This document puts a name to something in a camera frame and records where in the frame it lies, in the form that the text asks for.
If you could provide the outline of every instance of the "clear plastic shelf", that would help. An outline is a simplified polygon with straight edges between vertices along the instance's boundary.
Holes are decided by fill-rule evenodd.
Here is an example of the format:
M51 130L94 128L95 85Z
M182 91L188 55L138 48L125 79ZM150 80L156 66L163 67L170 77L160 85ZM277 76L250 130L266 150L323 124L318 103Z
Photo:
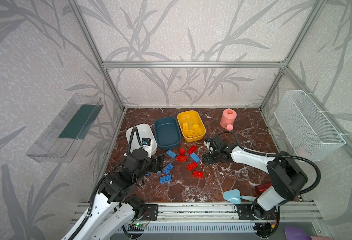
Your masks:
M38 162L71 162L102 107L100 97L75 93L26 155Z

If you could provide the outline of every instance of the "wall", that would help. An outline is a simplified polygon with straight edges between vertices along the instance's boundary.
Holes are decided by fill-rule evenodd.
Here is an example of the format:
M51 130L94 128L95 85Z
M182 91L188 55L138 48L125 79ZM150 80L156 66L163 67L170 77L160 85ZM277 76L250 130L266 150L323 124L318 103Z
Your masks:
M0 1L0 240L67 232L121 113L66 3ZM73 161L27 157L74 93L99 96L104 107Z
M78 0L104 61L284 60L314 0ZM259 106L276 69L109 69L126 106Z
M352 137L352 1L327 2L289 67ZM293 153L273 115L286 90L295 87L283 77L263 113L280 149ZM305 199L315 200L335 240L352 240L352 159L342 147L317 164L321 183Z

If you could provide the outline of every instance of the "black mounting plate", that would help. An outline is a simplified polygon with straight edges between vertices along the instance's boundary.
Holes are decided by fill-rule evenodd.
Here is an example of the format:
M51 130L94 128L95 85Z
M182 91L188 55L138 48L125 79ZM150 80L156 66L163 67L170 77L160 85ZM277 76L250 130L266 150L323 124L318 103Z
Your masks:
M144 221L156 221L157 220L157 213L159 210L159 205L157 204L145 204L144 205L144 212L147 212L149 214L144 214L140 220Z
M252 206L252 203L250 204L239 204L239 205L236 205L238 207L238 215L239 215L239 220L258 220L257 218L255 218L252 213L251 213L251 206ZM274 215L277 214L277 210L276 210L276 207L273 207L271 210L268 211L268 219L270 221L273 221L275 220L275 216L270 214L269 212L273 213Z

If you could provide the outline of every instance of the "dark green board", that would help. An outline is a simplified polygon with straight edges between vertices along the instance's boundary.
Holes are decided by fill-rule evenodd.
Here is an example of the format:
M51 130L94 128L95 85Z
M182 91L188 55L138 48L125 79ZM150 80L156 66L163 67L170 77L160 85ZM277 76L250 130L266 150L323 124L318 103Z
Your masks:
M83 104L58 138L84 139L102 107L102 105Z

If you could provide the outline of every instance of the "blue lego brick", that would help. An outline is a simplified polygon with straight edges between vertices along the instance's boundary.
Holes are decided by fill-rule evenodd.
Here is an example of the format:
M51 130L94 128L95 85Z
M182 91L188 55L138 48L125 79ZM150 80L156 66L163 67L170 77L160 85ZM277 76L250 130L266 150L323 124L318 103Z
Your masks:
M199 161L200 161L200 158L199 158L195 153L191 154L191 157L192 157L192 159L193 159L195 162L199 162Z
M173 165L168 163L168 165L163 169L165 174L169 174L169 172L173 169Z
M176 153L172 152L171 150L167 151L168 156L175 158L176 157Z
M160 177L160 183L167 183L167 182L171 182L172 181L172 177L170 175L164 176L164 177Z

